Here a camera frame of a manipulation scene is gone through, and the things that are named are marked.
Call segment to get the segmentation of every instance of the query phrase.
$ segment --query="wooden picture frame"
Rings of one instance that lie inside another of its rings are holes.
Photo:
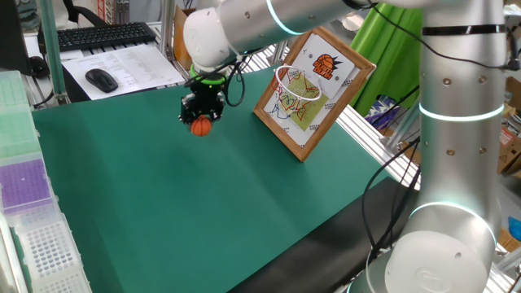
[[[259,117],[262,122],[281,140],[282,143],[301,161],[304,162],[308,159],[311,152],[315,149],[318,143],[322,140],[327,131],[335,123],[336,119],[340,116],[342,111],[349,105],[352,99],[357,95],[358,91],[366,83],[370,74],[376,69],[376,66],[370,61],[359,55],[355,50],[340,41],[335,35],[327,31],[325,28],[316,28],[310,32],[301,35],[295,45],[291,48],[289,54],[284,59],[283,63],[292,65],[296,57],[300,54],[302,48],[312,36],[312,34],[318,35],[331,46],[333,46],[340,54],[347,57],[351,62],[354,63],[355,68],[360,69],[360,72],[356,75],[352,83],[347,87],[338,102],[331,108],[326,118],[318,126],[318,128],[311,135],[311,138],[307,141],[304,147],[299,146],[293,138],[265,111],[265,106],[274,95],[275,89],[272,84],[276,82],[275,77],[266,88],[265,92],[260,97],[259,102],[255,106],[253,112]]]

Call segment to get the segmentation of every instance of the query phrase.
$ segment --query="purple tray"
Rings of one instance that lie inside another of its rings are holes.
[[[0,185],[6,215],[52,204],[43,160],[0,167]]]

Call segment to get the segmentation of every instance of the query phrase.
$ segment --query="paper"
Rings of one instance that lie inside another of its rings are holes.
[[[27,49],[28,57],[40,57],[43,58],[38,48],[38,40],[36,37],[25,37],[25,48]]]
[[[294,111],[291,114],[288,114],[290,111],[286,112],[285,109],[291,109],[290,106],[294,103],[293,98],[291,95],[285,98],[281,88],[276,87],[278,85],[278,83],[276,83],[272,85],[275,91],[264,110],[300,147],[304,147],[359,72],[360,69],[353,68],[352,71],[346,75],[347,78],[345,78],[342,85],[340,85],[334,98],[329,99],[327,94],[324,93],[324,97],[318,101],[311,102],[305,105],[299,112]],[[290,75],[291,71],[282,79],[284,85],[287,85],[290,90],[293,89],[293,86],[297,88],[301,87],[302,85],[291,85],[292,82],[289,81]]]
[[[330,98],[336,96],[355,68],[351,60],[315,34],[309,37],[292,66],[319,77],[324,93]]]
[[[181,74],[157,48],[149,45],[75,59],[64,62],[63,65],[92,100],[184,81]],[[91,85],[85,74],[95,68],[112,75],[118,83],[118,89],[105,94]]]
[[[83,53],[81,50],[61,52],[59,53],[59,58],[62,59],[62,61],[83,58]]]
[[[293,72],[288,73],[290,81],[287,87],[292,93],[304,98],[316,98],[320,94],[318,88],[303,74],[293,74],[293,77],[291,77],[292,73]],[[282,94],[279,106],[285,113],[288,115],[291,114],[291,120],[305,131],[322,110],[327,100],[328,97],[322,93],[322,96],[317,101],[298,101],[294,95],[286,92]]]
[[[43,58],[42,53],[40,53],[40,48],[38,47],[38,39],[36,37],[25,37],[25,48],[27,49],[27,56],[30,57],[40,57]],[[72,50],[68,52],[59,53],[59,58],[64,60],[70,59],[78,59],[83,58],[83,53],[81,50]]]

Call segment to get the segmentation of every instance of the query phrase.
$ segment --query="document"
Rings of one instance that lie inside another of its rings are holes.
[[[292,93],[298,94],[304,98],[316,98],[319,95],[318,88],[303,75],[294,78],[290,82],[288,89]],[[300,101],[298,109],[293,111],[291,114],[291,120],[299,126],[300,129],[305,131],[311,125],[311,122],[315,120],[315,117],[317,117],[324,105],[326,105],[327,100],[328,97],[325,94],[322,94],[320,99],[317,101]]]
[[[81,52],[81,50],[72,50],[72,51],[60,52],[59,53],[59,58],[62,61],[83,58],[83,53]]]
[[[173,85],[185,80],[154,45],[141,45],[114,50],[63,63],[81,88],[92,100]],[[105,94],[85,78],[91,69],[108,72],[118,83],[118,89]]]

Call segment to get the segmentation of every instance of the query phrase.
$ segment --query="desk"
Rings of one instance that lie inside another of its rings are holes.
[[[252,114],[272,76],[207,138],[181,87],[33,113],[93,292],[226,292],[361,194],[379,163],[344,129],[302,164]]]

